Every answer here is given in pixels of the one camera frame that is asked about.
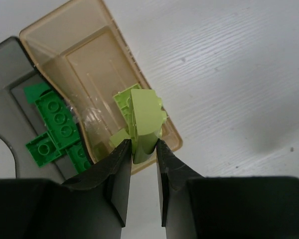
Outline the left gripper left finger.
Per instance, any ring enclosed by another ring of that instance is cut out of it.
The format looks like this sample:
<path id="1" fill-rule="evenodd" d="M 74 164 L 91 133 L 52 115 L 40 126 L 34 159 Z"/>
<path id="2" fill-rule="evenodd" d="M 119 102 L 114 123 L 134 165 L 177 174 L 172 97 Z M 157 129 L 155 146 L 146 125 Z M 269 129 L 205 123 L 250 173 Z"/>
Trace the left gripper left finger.
<path id="1" fill-rule="evenodd" d="M 132 143 L 55 183 L 0 179 L 0 239 L 118 239 L 126 225 Z"/>

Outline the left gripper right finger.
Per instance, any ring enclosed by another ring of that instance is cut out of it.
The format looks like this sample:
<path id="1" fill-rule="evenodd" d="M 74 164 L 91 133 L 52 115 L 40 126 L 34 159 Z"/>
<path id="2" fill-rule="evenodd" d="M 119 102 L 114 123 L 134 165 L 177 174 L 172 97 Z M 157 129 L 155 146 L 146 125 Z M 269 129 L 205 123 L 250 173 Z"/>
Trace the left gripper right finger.
<path id="1" fill-rule="evenodd" d="M 169 239 L 299 239 L 299 179 L 204 177 L 156 144 L 161 225 Z"/>

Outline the dark green lego plate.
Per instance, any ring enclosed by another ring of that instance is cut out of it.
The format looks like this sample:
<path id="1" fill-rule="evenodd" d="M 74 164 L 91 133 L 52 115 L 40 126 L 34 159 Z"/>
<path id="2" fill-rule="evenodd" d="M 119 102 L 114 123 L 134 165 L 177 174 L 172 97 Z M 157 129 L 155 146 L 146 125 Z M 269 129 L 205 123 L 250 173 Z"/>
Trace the dark green lego plate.
<path id="1" fill-rule="evenodd" d="M 53 91 L 35 101 L 49 133 L 59 150 L 64 150 L 80 140 L 73 116 L 64 101 Z"/>

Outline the green square lego brick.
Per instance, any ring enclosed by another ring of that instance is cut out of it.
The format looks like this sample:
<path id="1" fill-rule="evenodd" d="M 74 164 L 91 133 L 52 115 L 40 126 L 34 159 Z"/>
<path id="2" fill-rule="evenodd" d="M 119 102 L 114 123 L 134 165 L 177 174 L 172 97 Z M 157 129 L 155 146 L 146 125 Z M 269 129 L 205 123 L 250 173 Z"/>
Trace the green square lego brick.
<path id="1" fill-rule="evenodd" d="M 49 132 L 37 136 L 28 142 L 25 147 L 38 167 L 43 167 L 62 156 Z"/>

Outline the pale yellow lego brick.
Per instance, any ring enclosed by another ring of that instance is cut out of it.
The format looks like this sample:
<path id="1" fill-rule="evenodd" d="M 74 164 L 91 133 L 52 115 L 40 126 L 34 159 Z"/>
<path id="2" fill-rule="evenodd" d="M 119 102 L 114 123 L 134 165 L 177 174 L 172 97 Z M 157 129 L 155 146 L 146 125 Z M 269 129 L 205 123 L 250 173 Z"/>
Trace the pale yellow lego brick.
<path id="1" fill-rule="evenodd" d="M 109 138 L 109 145 L 112 149 L 115 149 L 125 139 L 130 139 L 130 135 L 125 128 L 119 130 Z"/>

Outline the lime square lego brick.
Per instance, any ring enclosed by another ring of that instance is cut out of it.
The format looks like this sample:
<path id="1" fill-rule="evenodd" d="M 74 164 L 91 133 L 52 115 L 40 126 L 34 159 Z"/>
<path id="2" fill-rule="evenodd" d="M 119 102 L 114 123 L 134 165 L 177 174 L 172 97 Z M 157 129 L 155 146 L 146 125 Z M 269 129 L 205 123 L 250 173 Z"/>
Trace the lime square lego brick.
<path id="1" fill-rule="evenodd" d="M 125 123 L 128 123 L 130 95 L 132 89 L 142 89 L 142 87 L 140 84 L 134 84 L 113 96 L 114 102 L 116 103 L 123 119 L 125 120 Z"/>

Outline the lime curved lego brick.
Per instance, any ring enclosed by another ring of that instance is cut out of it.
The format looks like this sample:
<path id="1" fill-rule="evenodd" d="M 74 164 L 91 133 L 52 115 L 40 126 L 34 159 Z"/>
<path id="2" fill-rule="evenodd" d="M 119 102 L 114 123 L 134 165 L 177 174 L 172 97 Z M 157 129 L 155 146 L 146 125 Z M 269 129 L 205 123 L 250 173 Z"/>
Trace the lime curved lego brick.
<path id="1" fill-rule="evenodd" d="M 158 139 L 162 137 L 162 125 L 166 121 L 167 113 L 162 109 L 162 99 L 154 90 L 131 90 L 128 126 L 134 164 L 150 159 Z"/>

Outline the small green wedge lego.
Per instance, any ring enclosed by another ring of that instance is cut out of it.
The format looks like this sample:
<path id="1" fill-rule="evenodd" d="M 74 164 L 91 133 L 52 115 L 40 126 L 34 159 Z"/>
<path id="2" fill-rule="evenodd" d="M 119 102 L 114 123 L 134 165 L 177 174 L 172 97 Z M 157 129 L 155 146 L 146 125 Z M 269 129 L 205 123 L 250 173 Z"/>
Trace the small green wedge lego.
<path id="1" fill-rule="evenodd" d="M 33 104 L 36 100 L 38 100 L 42 95 L 51 91 L 52 89 L 47 83 L 39 83 L 35 85 L 31 85 L 25 87 L 23 89 L 25 93 L 26 100 L 29 104 Z"/>

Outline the long green lego brick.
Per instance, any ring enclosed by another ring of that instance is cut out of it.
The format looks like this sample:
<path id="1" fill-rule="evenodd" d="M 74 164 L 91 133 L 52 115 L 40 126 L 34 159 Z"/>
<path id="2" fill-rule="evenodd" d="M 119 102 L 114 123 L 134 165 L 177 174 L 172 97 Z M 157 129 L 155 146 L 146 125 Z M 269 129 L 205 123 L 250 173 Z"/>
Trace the long green lego brick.
<path id="1" fill-rule="evenodd" d="M 65 149 L 77 173 L 82 173 L 91 167 L 81 142 L 77 142 Z"/>

